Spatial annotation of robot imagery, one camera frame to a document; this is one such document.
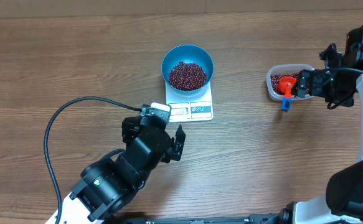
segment wooden table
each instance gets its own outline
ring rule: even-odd
[[[0,20],[0,223],[43,223],[57,208],[43,155],[57,108],[88,95],[165,103],[161,60],[180,44],[214,59],[214,119],[183,124],[182,160],[158,166],[122,212],[245,216],[323,194],[330,176],[355,163],[359,99],[329,111],[316,98],[281,113],[265,75],[288,63],[323,68],[318,52],[331,42],[344,51],[346,33],[361,25],[363,11]],[[82,102],[58,117],[49,151],[63,196],[87,165],[124,147],[121,121],[136,115]]]

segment kitchen scale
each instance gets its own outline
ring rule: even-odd
[[[171,106],[170,123],[210,121],[213,119],[213,101],[210,82],[193,95],[183,95],[166,86],[166,104]]]

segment pile of beans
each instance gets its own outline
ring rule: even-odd
[[[291,74],[291,75],[276,74],[276,75],[271,76],[271,85],[273,87],[273,90],[275,91],[275,93],[277,93],[279,95],[283,95],[283,93],[280,91],[280,89],[278,89],[278,85],[280,84],[280,79],[284,76],[293,77],[297,80],[299,77],[299,73],[295,73],[295,74]]]
[[[197,63],[180,62],[169,73],[169,83],[178,90],[197,90],[206,83],[206,73]]]

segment container of beans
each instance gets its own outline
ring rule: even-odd
[[[303,69],[314,70],[311,65],[307,64],[288,64],[288,65],[277,65],[272,67],[267,73],[267,90],[270,98],[274,101],[282,101],[284,96],[278,90],[279,79],[283,76],[297,77],[297,73]],[[292,95],[291,100],[307,100],[312,98],[308,93],[306,97],[298,97]]]
[[[214,64],[210,55],[195,45],[171,49],[162,61],[162,76],[170,88],[185,97],[206,89],[213,77]]]

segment blue bowl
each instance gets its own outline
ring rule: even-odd
[[[199,66],[201,66],[207,75],[205,85],[197,90],[191,91],[178,90],[171,86],[169,83],[169,73],[180,62],[197,63]],[[214,64],[212,58],[203,48],[195,45],[187,44],[177,46],[171,49],[166,54],[166,56],[164,56],[162,61],[162,76],[164,78],[164,81],[167,83],[168,86],[170,86],[172,90],[182,95],[195,95],[196,93],[207,87],[207,84],[213,77],[213,72]]]

